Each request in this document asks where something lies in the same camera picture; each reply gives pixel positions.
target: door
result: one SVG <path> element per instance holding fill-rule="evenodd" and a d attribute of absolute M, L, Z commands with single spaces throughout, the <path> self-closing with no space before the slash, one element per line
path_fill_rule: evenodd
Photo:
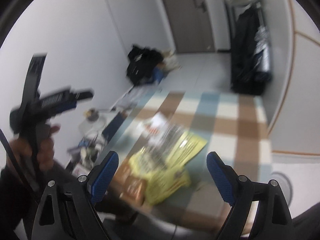
<path fill-rule="evenodd" d="M 178 53 L 214 52 L 205 0 L 163 0 Z"/>

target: white wall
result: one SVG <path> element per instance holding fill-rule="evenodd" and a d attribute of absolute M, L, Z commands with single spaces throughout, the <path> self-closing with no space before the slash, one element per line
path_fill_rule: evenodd
<path fill-rule="evenodd" d="M 129 88 L 126 54 L 105 0 L 34 0 L 18 19 L 0 49 L 0 126 L 8 138 L 9 113 L 21 103 L 29 62 L 34 53 L 47 52 L 40 90 L 48 93 L 68 85 L 93 88 L 92 102 L 56 117 L 56 158 L 68 160 L 66 149 L 81 139 L 78 124 L 91 106 L 110 107 Z M 5 155 L 0 149 L 0 166 Z"/>
<path fill-rule="evenodd" d="M 230 49 L 230 33 L 223 0 L 206 0 L 216 50 Z"/>
<path fill-rule="evenodd" d="M 261 0 L 270 34 L 273 79 L 262 97 L 268 122 L 279 108 L 288 82 L 292 60 L 292 18 L 288 0 Z"/>
<path fill-rule="evenodd" d="M 133 43 L 166 50 L 171 47 L 156 0 L 107 0 L 126 52 Z"/>
<path fill-rule="evenodd" d="M 319 31 L 295 1 L 295 54 L 287 96 L 270 137 L 277 151 L 320 154 L 320 42 Z"/>

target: plaid tablecloth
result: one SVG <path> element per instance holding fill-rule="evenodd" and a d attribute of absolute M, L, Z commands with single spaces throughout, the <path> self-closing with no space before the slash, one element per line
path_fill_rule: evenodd
<path fill-rule="evenodd" d="M 237 174 L 251 181 L 268 182 L 271 173 L 271 147 L 266 116 L 260 97 L 157 91 L 148 93 L 124 121 L 98 163 L 110 150 L 118 153 L 120 163 L 146 143 L 137 124 L 161 112 L 208 140 L 202 151 L 187 165 L 192 185 L 180 188 L 154 207 L 144 204 L 139 210 L 187 228 L 217 230 L 230 206 L 224 203 L 206 167 L 206 156 L 215 151 Z M 255 212 L 247 221 L 250 228 Z"/>

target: white square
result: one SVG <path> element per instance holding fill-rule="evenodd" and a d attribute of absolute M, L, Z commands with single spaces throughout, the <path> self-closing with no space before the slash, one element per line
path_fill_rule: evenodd
<path fill-rule="evenodd" d="M 259 142 L 259 164 L 271 164 L 271 143 L 270 140 L 264 139 Z"/>
<path fill-rule="evenodd" d="M 256 114 L 257 114 L 257 121 L 260 123 L 266 123 L 267 117 L 266 112 L 264 111 L 264 108 L 262 106 L 258 106 L 256 108 Z"/>
<path fill-rule="evenodd" d="M 216 152 L 223 161 L 232 161 L 236 156 L 237 136 L 213 134 L 208 146 L 209 152 Z"/>
<path fill-rule="evenodd" d="M 217 117 L 237 120 L 239 116 L 239 105 L 220 102 L 217 110 Z"/>
<path fill-rule="evenodd" d="M 182 99 L 177 107 L 176 113 L 194 114 L 197 111 L 199 99 Z"/>
<path fill-rule="evenodd" d="M 152 97 L 143 108 L 158 109 L 165 99 L 166 97 Z"/>

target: black cable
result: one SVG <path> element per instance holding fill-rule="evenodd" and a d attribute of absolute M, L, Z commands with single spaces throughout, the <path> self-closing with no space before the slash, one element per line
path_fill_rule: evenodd
<path fill-rule="evenodd" d="M 7 140 L 7 138 L 5 137 L 4 133 L 2 132 L 2 130 L 0 129 L 0 141 L 4 147 L 4 150 L 7 152 L 12 165 L 14 167 L 14 169 L 16 170 L 17 174 L 19 175 L 23 185 L 25 186 L 25 188 L 28 190 L 29 194 L 31 195 L 31 197 L 33 198 L 33 200 L 37 203 L 37 205 L 39 205 L 39 200 L 36 197 L 35 192 L 33 191 L 33 189 L 31 188 L 30 184 L 28 183 L 26 177 L 24 176 L 23 172 L 21 171 L 21 168 L 12 152 L 12 149 L 10 147 L 10 144 Z"/>

